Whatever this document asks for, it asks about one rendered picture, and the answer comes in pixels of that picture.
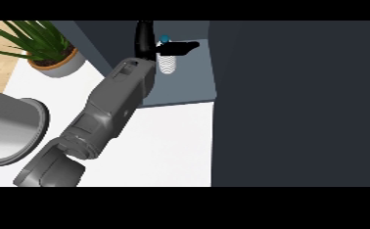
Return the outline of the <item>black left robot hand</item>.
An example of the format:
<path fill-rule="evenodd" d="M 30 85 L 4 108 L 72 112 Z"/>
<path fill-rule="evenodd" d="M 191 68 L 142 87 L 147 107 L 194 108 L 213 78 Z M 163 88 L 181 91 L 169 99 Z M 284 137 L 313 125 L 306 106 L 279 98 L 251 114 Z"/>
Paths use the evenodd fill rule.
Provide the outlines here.
<path fill-rule="evenodd" d="M 134 34 L 134 55 L 136 58 L 154 61 L 156 55 L 184 56 L 198 47 L 197 41 L 154 43 L 154 31 L 151 21 L 138 21 Z"/>

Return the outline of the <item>green potted plant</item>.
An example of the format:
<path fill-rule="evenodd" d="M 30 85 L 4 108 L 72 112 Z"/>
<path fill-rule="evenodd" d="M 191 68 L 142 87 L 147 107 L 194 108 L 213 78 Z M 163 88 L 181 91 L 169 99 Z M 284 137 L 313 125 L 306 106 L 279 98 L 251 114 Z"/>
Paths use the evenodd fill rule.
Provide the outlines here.
<path fill-rule="evenodd" d="M 0 28 L 0 37 L 23 54 L 0 49 L 0 55 L 24 59 L 50 78 L 69 76 L 85 64 L 79 49 L 50 21 L 4 21 L 4 25 L 11 32 Z"/>

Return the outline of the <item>dark grey cabinet door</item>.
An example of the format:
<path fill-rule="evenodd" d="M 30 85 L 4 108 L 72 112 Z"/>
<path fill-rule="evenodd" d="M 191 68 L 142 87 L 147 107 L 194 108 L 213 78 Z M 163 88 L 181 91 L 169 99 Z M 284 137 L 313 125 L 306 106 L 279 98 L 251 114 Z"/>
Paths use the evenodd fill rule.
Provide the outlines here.
<path fill-rule="evenodd" d="M 370 186 L 370 22 L 215 21 L 210 183 Z"/>

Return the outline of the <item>grey cabinet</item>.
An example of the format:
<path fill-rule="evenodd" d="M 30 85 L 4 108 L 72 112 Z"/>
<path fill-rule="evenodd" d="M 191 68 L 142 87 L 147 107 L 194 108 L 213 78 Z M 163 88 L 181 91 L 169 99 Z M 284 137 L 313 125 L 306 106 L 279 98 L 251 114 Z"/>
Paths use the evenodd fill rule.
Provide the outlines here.
<path fill-rule="evenodd" d="M 136 21 L 51 21 L 101 76 L 134 56 Z M 153 21 L 154 40 L 197 41 L 198 47 L 175 57 L 169 74 L 156 70 L 154 85 L 142 107 L 212 102 L 216 97 L 207 49 L 209 21 Z"/>

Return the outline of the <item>grey metal pot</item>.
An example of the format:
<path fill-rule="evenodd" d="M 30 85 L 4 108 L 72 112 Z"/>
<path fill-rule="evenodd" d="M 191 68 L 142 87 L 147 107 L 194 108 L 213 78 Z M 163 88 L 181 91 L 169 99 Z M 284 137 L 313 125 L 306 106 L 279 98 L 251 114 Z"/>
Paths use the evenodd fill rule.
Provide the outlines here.
<path fill-rule="evenodd" d="M 19 161 L 35 149 L 48 120 L 48 109 L 41 101 L 0 93 L 0 166 Z"/>

